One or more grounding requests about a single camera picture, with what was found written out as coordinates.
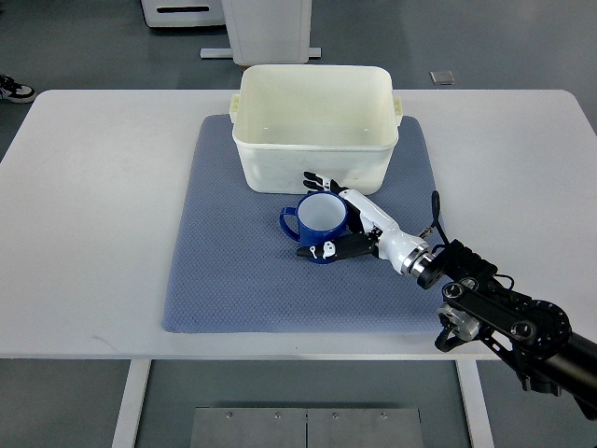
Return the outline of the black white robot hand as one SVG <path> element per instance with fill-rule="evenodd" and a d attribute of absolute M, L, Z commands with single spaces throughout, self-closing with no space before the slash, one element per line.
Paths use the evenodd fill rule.
<path fill-rule="evenodd" d="M 319 245 L 303 246 L 297 255 L 313 261 L 338 261 L 373 255 L 391 262 L 402 275 L 419 277 L 432 261 L 430 245 L 421 237 L 401 230 L 398 223 L 377 204 L 355 189 L 335 180 L 306 172 L 303 185 L 311 192 L 330 191 L 348 207 L 349 233 Z"/>

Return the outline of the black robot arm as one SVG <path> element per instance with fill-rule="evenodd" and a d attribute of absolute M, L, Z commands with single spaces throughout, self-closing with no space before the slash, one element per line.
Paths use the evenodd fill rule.
<path fill-rule="evenodd" d="M 596 418 L 596 344 L 573 332 L 558 305 L 535 300 L 500 283 L 495 265 L 457 240 L 444 238 L 417 278 L 428 289 L 440 279 L 442 352 L 480 341 L 516 372 L 521 387 L 570 393 L 589 420 Z"/>

